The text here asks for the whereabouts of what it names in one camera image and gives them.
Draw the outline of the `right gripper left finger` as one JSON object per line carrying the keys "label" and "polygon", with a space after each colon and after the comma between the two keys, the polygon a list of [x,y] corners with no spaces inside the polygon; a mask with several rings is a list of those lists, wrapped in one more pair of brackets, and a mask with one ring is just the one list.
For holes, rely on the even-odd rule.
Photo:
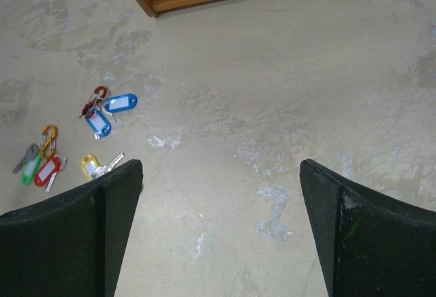
{"label": "right gripper left finger", "polygon": [[1,215],[2,296],[113,296],[142,163]]}

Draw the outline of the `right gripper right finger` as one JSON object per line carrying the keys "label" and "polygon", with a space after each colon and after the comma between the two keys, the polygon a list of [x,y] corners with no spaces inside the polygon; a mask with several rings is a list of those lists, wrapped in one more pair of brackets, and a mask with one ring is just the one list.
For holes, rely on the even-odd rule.
{"label": "right gripper right finger", "polygon": [[435,212],[312,159],[300,184],[329,296],[435,295]]}

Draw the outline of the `red tagged key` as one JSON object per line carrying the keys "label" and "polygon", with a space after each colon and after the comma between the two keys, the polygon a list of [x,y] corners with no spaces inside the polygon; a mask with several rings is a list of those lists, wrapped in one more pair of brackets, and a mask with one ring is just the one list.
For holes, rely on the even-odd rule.
{"label": "red tagged key", "polygon": [[38,187],[45,186],[45,192],[50,193],[57,174],[67,165],[67,157],[55,154],[49,157],[41,168],[35,173],[33,182]]}

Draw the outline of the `yellow tagged key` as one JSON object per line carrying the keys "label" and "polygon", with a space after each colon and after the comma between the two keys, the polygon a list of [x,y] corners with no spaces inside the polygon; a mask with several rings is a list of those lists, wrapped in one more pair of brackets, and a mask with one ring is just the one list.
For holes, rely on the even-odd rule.
{"label": "yellow tagged key", "polygon": [[101,166],[96,156],[88,154],[82,158],[80,166],[86,178],[92,181],[112,171],[121,162],[124,156],[124,152],[120,152],[108,165]]}

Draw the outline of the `green tagged key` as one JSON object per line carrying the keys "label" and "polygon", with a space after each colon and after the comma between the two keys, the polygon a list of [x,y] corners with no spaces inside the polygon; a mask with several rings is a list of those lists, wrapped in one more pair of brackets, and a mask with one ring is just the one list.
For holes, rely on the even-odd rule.
{"label": "green tagged key", "polygon": [[32,143],[27,147],[24,157],[14,167],[12,172],[16,174],[21,170],[21,182],[28,185],[33,180],[40,161],[40,147],[38,144]]}

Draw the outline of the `orange s-shaped carabiner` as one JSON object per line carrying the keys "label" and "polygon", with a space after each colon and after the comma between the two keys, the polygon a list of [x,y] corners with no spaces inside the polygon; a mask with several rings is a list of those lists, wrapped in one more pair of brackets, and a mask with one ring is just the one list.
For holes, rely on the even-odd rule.
{"label": "orange s-shaped carabiner", "polygon": [[42,159],[53,157],[56,153],[58,128],[53,124],[46,125],[42,130],[40,155]]}

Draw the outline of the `blue tagged key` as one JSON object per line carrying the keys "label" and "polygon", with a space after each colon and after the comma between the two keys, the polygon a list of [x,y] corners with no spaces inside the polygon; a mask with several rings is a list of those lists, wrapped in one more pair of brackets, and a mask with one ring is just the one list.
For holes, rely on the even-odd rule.
{"label": "blue tagged key", "polygon": [[93,130],[96,140],[100,140],[110,134],[112,129],[111,124],[98,108],[88,111],[85,119]]}
{"label": "blue tagged key", "polygon": [[111,116],[116,121],[115,113],[131,110],[136,107],[137,103],[138,98],[133,93],[108,97],[104,102],[103,113]]}

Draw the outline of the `red s-shaped carabiner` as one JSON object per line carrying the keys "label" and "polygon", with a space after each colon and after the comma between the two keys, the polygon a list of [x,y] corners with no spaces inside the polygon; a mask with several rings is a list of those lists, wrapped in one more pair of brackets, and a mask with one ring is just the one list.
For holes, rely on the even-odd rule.
{"label": "red s-shaped carabiner", "polygon": [[89,119],[94,114],[97,108],[106,100],[108,89],[104,86],[98,86],[93,90],[89,101],[83,106],[80,113],[80,119]]}

